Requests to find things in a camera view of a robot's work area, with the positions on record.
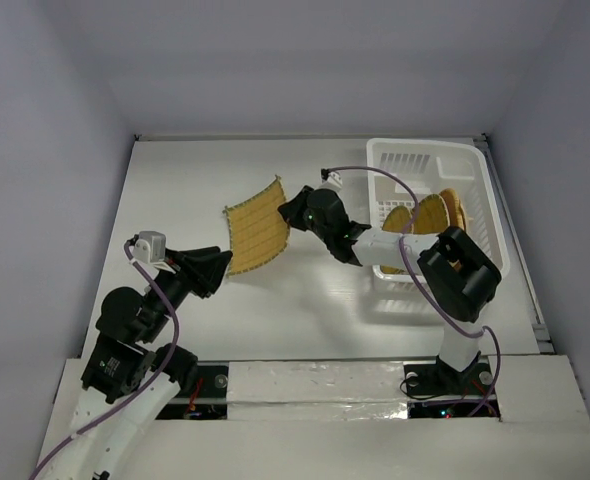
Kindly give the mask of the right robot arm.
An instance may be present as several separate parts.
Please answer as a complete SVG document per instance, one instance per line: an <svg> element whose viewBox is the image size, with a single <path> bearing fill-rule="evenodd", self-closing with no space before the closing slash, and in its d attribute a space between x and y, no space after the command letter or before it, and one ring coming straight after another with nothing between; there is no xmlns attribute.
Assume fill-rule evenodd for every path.
<svg viewBox="0 0 590 480"><path fill-rule="evenodd" d="M427 396L465 392L481 355L480 314L494 299L502 276L463 229L450 226L427 235L387 232L351 220L337 192L309 186L278 212L289 227L314 233L341 263L405 271L447 323L435 363L416 375L411 391Z"/></svg>

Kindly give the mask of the square bamboo woven plate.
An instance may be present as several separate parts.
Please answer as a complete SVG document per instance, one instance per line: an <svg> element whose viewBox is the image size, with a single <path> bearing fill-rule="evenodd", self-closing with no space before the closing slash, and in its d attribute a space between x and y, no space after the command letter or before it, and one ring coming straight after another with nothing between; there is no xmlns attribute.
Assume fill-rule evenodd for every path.
<svg viewBox="0 0 590 480"><path fill-rule="evenodd" d="M275 176L259 193L224 208L232 252L229 277L256 270L285 251L290 227L278 211L285 202L281 177Z"/></svg>

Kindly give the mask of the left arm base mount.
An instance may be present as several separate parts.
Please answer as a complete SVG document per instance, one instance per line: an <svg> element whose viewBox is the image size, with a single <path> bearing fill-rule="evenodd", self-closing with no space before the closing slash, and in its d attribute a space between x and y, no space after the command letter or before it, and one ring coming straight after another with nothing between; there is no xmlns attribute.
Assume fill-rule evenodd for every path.
<svg viewBox="0 0 590 480"><path fill-rule="evenodd" d="M157 415L157 420L225 420L229 364L200 363L195 385L180 392Z"/></svg>

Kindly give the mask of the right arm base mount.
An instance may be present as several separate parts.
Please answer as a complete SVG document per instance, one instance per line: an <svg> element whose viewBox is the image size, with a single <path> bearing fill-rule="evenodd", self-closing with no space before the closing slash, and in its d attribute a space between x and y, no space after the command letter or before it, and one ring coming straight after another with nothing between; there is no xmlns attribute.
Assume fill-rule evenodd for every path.
<svg viewBox="0 0 590 480"><path fill-rule="evenodd" d="M500 408L489 363L482 359L464 372L434 363L404 365L399 390L410 419L495 418Z"/></svg>

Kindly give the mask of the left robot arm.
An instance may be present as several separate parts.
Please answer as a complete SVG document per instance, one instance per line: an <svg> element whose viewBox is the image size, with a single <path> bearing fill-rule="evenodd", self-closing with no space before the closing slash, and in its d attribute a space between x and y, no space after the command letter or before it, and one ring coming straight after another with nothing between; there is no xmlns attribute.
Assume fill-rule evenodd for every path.
<svg viewBox="0 0 590 480"><path fill-rule="evenodd" d="M172 250L163 234L146 231L127 240L124 253L138 272L157 273L144 277L144 293L119 287L102 301L70 431L46 479L118 478L162 409L197 385L197 357L179 345L178 309L188 296L216 293L232 252Z"/></svg>

